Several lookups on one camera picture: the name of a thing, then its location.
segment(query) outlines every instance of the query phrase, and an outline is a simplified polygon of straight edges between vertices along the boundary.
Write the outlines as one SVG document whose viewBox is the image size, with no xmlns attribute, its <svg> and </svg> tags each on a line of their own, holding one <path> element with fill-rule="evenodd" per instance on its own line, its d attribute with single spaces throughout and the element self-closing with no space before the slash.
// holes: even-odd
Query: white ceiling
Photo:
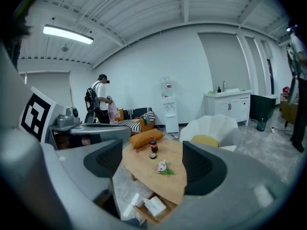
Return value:
<svg viewBox="0 0 307 230">
<path fill-rule="evenodd" d="M 277 43 L 289 37 L 289 17 L 277 0 L 37 0 L 26 20 L 32 35 L 23 40 L 19 59 L 66 60 L 87 68 L 145 36 L 187 24 L 236 25 Z M 45 24 L 91 36 L 94 42 L 45 35 Z M 68 52 L 61 51 L 65 44 Z"/>
</svg>

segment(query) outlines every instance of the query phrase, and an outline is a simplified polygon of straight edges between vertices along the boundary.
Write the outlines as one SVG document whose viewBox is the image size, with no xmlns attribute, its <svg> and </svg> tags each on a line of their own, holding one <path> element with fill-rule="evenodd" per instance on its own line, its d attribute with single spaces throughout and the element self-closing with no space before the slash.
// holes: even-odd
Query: black and white striped cushion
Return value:
<svg viewBox="0 0 307 230">
<path fill-rule="evenodd" d="M 155 116 L 154 116 L 154 112 L 153 111 L 149 111 L 149 112 L 147 112 L 147 114 L 149 116 L 150 122 L 155 120 Z"/>
<path fill-rule="evenodd" d="M 118 122 L 113 122 L 111 124 L 113 124 L 113 125 L 125 125 L 125 126 L 128 126 L 131 129 L 132 132 L 135 132 L 135 133 L 141 132 L 140 123 L 139 122 L 138 123 L 132 122 L 130 119 L 118 121 Z"/>
</svg>

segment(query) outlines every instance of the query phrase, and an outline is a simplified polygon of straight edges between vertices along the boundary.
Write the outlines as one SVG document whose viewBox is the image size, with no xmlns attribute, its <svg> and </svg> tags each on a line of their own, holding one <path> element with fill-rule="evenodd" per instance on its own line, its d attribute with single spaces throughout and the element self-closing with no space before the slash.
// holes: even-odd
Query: fluorescent light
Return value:
<svg viewBox="0 0 307 230">
<path fill-rule="evenodd" d="M 91 44 L 94 41 L 94 39 L 89 36 L 53 25 L 45 25 L 43 33 L 77 40 L 86 44 Z"/>
</svg>

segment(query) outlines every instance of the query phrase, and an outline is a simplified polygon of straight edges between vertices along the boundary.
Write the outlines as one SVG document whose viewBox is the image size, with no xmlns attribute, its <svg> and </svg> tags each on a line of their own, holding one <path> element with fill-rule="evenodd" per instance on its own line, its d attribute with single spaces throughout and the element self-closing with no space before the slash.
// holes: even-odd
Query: white wall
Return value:
<svg viewBox="0 0 307 230">
<path fill-rule="evenodd" d="M 291 86 L 292 73 L 288 65 L 285 47 L 278 47 L 272 41 L 268 43 L 272 51 L 271 65 L 274 78 L 274 89 L 275 94 L 279 95 L 278 103 L 280 103 L 280 94 L 283 92 L 283 88 Z"/>
<path fill-rule="evenodd" d="M 177 95 L 178 121 L 188 123 L 205 114 L 204 94 L 213 90 L 207 57 L 197 33 L 218 32 L 241 35 L 239 42 L 243 47 L 248 47 L 244 36 L 267 40 L 272 48 L 275 89 L 281 92 L 280 86 L 288 84 L 288 66 L 283 62 L 279 47 L 271 39 L 254 31 L 215 24 L 174 28 L 141 39 L 141 42 L 121 50 L 95 68 L 93 80 L 99 74 L 106 74 L 111 81 L 106 87 L 106 94 L 112 96 L 117 107 L 133 109 L 151 106 L 157 116 L 157 124 L 164 124 L 159 79 L 170 76 Z M 250 49 L 244 48 L 243 51 L 250 81 L 255 82 L 252 89 L 255 86 L 258 89 L 257 74 L 253 75 L 256 72 L 255 64 L 250 61 Z M 266 94 L 271 94 L 271 87 L 269 90 Z"/>
<path fill-rule="evenodd" d="M 246 37 L 246 40 L 248 42 L 248 46 L 253 56 L 253 61 L 255 63 L 256 75 L 258 79 L 258 94 L 265 95 L 266 94 L 265 79 L 264 79 L 264 72 L 263 72 L 263 67 L 262 67 L 262 62 L 261 62 L 259 51 L 257 49 L 255 40 L 253 38 Z"/>
<path fill-rule="evenodd" d="M 86 106 L 84 97 L 86 89 L 93 83 L 93 71 L 70 65 L 33 64 L 18 65 L 19 72 L 31 71 L 70 71 L 71 72 L 71 93 L 74 107 L 78 109 L 79 117 L 84 122 L 86 116 Z"/>
</svg>

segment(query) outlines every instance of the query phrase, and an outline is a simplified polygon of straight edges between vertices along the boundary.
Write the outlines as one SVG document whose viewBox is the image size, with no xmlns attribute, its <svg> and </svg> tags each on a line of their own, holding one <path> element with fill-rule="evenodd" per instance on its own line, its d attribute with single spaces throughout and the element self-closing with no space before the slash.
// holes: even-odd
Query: white armchair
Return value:
<svg viewBox="0 0 307 230">
<path fill-rule="evenodd" d="M 207 135 L 216 139 L 219 147 L 234 151 L 241 144 L 242 134 L 236 120 L 223 114 L 203 116 L 193 120 L 180 132 L 180 141 L 191 141 L 196 135 Z"/>
</svg>

